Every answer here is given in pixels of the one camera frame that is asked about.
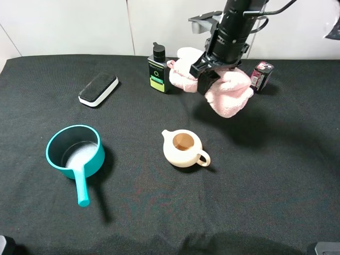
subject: teapot spout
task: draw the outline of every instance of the teapot spout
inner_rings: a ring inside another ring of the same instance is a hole
[[[163,135],[164,139],[166,139],[167,136],[168,136],[170,133],[171,133],[171,132],[169,132],[169,131],[167,131],[167,130],[165,129],[165,130],[163,130],[163,132],[162,132],[161,134]]]

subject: bottle cap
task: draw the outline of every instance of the bottle cap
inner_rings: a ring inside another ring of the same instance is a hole
[[[154,42],[154,61],[165,62],[165,47]]]

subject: white wall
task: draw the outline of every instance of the white wall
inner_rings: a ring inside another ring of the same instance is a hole
[[[270,0],[267,11],[279,9],[287,2]],[[208,32],[194,35],[188,18],[223,10],[225,3],[226,0],[209,3],[207,0],[0,0],[0,24],[23,56],[134,55],[134,49],[136,55],[148,56],[154,41],[166,46],[168,56],[175,56],[181,47],[203,49],[210,36]],[[284,13],[270,16],[269,25],[255,36],[249,57],[339,59],[340,41],[323,38],[339,13],[335,0],[298,0]],[[0,28],[0,60],[17,56],[20,54]]]

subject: saucepan handle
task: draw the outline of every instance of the saucepan handle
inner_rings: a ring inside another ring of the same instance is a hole
[[[197,161],[197,164],[199,164],[200,166],[204,166],[204,167],[210,165],[210,156],[209,156],[209,154],[207,154],[204,150],[198,150],[197,154],[198,155],[202,155],[206,159],[205,162],[199,159]]]
[[[85,169],[82,167],[81,169],[73,170],[75,177],[75,185],[76,185],[76,193],[78,196],[78,204],[81,207],[88,206],[90,204],[89,195],[87,193],[87,185],[85,178]]]

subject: teapot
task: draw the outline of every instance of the teapot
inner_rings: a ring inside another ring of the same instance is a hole
[[[202,149],[199,137],[189,130],[176,130],[173,132],[164,130],[163,152],[165,158],[174,166],[189,167],[195,163],[201,166],[209,166],[210,156]]]

